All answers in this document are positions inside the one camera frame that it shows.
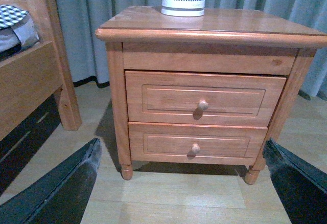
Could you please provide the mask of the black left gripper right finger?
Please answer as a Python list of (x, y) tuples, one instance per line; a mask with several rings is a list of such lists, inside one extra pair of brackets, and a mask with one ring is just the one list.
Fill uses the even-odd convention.
[(274, 188), (292, 223), (326, 223), (326, 173), (266, 141), (263, 157)]

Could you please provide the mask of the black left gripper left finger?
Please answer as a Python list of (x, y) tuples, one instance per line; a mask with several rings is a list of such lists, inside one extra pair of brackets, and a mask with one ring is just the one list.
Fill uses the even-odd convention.
[(1, 223), (80, 223), (101, 160), (98, 138), (1, 205)]

